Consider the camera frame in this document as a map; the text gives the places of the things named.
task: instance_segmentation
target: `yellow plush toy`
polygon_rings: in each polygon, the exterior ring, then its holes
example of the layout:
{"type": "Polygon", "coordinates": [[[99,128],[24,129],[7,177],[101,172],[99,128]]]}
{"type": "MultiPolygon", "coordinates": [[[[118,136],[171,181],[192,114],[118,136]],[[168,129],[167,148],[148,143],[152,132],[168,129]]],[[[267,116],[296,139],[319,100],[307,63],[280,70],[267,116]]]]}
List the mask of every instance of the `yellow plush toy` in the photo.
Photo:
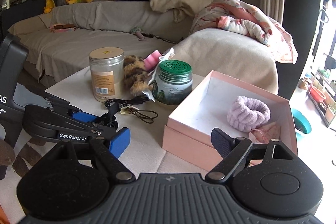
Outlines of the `yellow plush toy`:
{"type": "Polygon", "coordinates": [[[67,4],[80,3],[82,0],[66,0],[67,4]]]}
{"type": "Polygon", "coordinates": [[[46,0],[46,6],[44,7],[44,13],[48,14],[56,7],[54,0],[46,0]]]}

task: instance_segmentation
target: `glass jar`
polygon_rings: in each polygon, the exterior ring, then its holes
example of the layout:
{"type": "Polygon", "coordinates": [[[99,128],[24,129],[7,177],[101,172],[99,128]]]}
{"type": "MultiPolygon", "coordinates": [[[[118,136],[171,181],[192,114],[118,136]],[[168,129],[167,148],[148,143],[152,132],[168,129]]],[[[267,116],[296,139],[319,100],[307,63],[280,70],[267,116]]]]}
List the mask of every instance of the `glass jar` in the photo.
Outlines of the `glass jar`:
{"type": "Polygon", "coordinates": [[[166,105],[179,105],[192,91],[192,69],[180,60],[166,60],[160,63],[154,86],[154,98],[166,105]]]}
{"type": "Polygon", "coordinates": [[[124,78],[124,51],[117,47],[105,47],[89,54],[93,94],[96,100],[105,102],[120,97],[124,78]]]}

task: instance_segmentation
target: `barcode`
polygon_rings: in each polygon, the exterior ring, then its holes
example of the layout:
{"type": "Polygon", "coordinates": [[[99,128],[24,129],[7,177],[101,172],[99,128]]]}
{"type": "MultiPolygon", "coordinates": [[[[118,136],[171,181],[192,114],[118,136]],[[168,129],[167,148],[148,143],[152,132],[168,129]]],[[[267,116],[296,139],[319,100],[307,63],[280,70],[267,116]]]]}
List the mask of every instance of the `barcode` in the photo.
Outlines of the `barcode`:
{"type": "Polygon", "coordinates": [[[109,94],[109,89],[96,88],[96,92],[100,94],[109,94]]]}

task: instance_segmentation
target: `sofa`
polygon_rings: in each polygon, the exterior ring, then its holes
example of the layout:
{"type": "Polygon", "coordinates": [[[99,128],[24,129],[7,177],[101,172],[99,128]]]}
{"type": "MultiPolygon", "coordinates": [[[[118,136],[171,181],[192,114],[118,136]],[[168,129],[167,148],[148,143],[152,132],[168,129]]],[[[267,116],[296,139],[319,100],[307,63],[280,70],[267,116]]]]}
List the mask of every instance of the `sofa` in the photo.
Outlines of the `sofa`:
{"type": "Polygon", "coordinates": [[[17,22],[8,31],[30,51],[24,69],[50,87],[89,65],[89,53],[101,47],[120,47],[125,55],[146,57],[174,47],[175,59],[189,63],[193,73],[211,70],[230,75],[277,94],[274,58],[258,41],[222,29],[208,28],[189,35],[192,18],[175,23],[171,10],[152,11],[145,1],[104,1],[56,7],[17,22]],[[50,25],[72,23],[76,31],[53,33],[50,25]],[[130,34],[139,26],[151,34],[144,41],[130,34]]]}

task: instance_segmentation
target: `jar lid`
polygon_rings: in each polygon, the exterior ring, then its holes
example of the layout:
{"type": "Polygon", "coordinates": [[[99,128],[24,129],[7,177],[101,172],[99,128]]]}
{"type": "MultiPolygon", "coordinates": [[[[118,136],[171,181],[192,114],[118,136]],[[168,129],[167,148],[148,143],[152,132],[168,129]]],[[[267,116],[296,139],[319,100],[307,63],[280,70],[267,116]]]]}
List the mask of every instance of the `jar lid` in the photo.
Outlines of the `jar lid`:
{"type": "Polygon", "coordinates": [[[89,58],[95,62],[120,62],[124,59],[124,50],[117,47],[98,48],[89,54],[89,58]]]}
{"type": "Polygon", "coordinates": [[[180,60],[165,60],[160,63],[160,70],[174,75],[191,73],[191,66],[180,60]]]}

